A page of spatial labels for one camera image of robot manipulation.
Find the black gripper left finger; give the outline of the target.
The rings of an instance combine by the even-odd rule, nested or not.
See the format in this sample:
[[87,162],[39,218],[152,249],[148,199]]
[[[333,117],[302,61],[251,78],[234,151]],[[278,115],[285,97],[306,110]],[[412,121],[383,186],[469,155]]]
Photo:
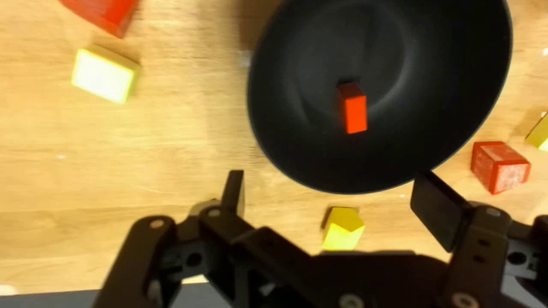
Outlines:
[[299,251],[268,228],[237,216],[239,170],[219,201],[184,222],[138,220],[128,232],[92,308],[171,308],[181,283],[203,276],[231,308],[308,308],[287,271]]

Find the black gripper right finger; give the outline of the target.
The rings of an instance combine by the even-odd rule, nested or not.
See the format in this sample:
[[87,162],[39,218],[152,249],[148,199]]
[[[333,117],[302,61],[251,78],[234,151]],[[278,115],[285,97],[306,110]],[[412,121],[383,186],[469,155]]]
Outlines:
[[450,254],[441,308],[548,308],[548,216],[530,225],[469,203],[431,172],[415,179],[410,210]]

